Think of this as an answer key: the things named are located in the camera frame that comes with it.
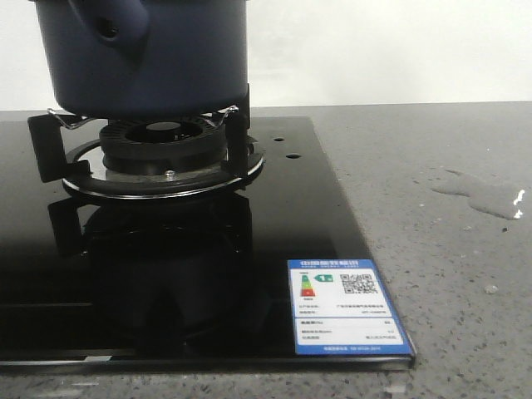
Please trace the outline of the black right gas burner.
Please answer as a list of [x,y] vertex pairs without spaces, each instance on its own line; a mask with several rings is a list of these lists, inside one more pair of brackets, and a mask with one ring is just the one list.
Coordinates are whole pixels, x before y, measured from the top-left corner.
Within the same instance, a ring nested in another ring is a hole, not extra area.
[[131,175],[184,172],[222,160],[227,150],[223,127],[199,117],[167,121],[114,121],[101,129],[103,163]]

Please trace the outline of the black glass gas stove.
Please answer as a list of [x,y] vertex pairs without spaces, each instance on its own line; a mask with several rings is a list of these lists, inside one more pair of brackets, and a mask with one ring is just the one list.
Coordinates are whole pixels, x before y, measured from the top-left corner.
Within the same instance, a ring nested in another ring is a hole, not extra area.
[[[304,117],[259,117],[251,185],[156,201],[42,182],[27,121],[1,124],[1,369],[404,370],[410,357],[295,352],[290,259],[372,259]],[[62,131],[66,151],[101,123]]]

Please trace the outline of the dark blue cooking pot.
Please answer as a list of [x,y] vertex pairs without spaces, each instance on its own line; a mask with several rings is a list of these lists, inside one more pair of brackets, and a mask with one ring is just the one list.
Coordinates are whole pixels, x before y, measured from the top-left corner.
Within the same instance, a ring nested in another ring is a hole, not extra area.
[[244,1],[38,1],[66,111],[150,119],[217,111],[248,91]]

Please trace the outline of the blue energy label sticker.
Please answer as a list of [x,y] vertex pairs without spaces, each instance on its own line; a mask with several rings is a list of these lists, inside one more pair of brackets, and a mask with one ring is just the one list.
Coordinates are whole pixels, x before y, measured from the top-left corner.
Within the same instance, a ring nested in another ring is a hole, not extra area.
[[295,352],[304,356],[414,354],[370,259],[290,259]]

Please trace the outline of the black right pot support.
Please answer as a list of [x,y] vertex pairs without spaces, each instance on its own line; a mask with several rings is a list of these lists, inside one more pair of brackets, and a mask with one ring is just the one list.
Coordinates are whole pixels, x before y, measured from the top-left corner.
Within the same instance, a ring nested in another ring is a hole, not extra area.
[[245,187],[261,172],[264,151],[249,136],[248,94],[214,111],[136,120],[167,121],[182,117],[199,117],[213,127],[224,128],[227,150],[222,160],[184,172],[167,170],[161,175],[131,175],[104,165],[99,136],[73,150],[65,150],[62,131],[82,127],[90,122],[88,117],[48,110],[30,117],[27,124],[42,182],[60,180],[72,195],[94,200],[155,201],[209,195]]

